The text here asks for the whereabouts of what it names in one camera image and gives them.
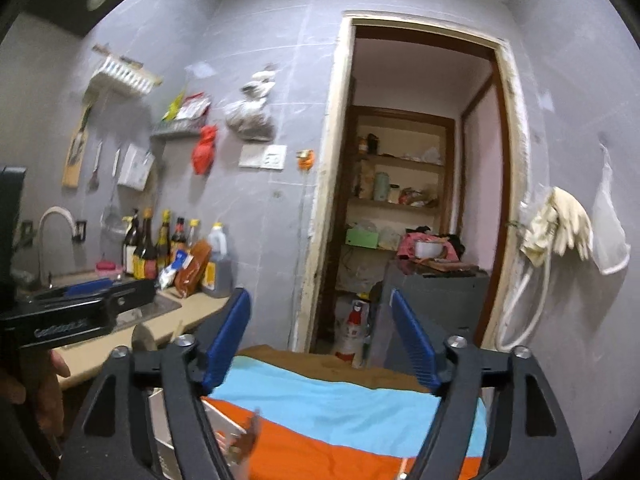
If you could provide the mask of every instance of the green box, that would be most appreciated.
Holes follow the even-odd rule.
[[[347,229],[347,245],[375,249],[378,246],[378,233],[371,233],[363,229]]]

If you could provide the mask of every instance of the ceiling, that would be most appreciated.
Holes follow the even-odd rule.
[[[373,88],[419,88],[463,110],[491,70],[485,59],[403,41],[356,40],[353,76]]]

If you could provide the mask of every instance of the white gloves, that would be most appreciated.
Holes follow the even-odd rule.
[[[539,267],[550,250],[562,256],[566,248],[575,247],[580,259],[587,260],[592,244],[593,232],[586,211],[572,195],[555,187],[526,229],[520,250],[534,267]]]

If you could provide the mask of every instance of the pink cloth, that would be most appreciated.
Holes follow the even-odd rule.
[[[436,235],[430,235],[427,233],[409,233],[405,234],[398,246],[398,252],[396,256],[406,256],[410,260],[415,258],[415,243],[416,242],[431,242],[432,240],[441,240],[440,237]],[[447,249],[447,254],[445,258],[450,262],[458,262],[460,259],[456,254],[456,250],[453,248],[451,242],[447,241],[443,243],[444,247]]]

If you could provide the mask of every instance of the beige countertop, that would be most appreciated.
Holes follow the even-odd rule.
[[[200,324],[200,322],[207,316],[210,316],[210,314],[219,311],[226,303],[226,298],[217,300],[201,292],[181,300],[174,296],[172,291],[173,289],[170,288],[159,294],[178,301],[182,306],[176,310],[145,321],[145,325],[151,330],[157,343],[168,341],[174,329],[180,323],[184,326],[184,330],[190,330]],[[109,352],[116,346],[124,345],[131,347],[131,334],[133,333],[133,329],[134,327],[131,326],[81,344],[71,345],[69,348],[58,348],[58,352],[60,352],[60,355],[62,355],[71,370],[71,377],[60,378],[62,389],[65,390],[66,388],[76,386],[76,384],[95,377],[107,359]]]

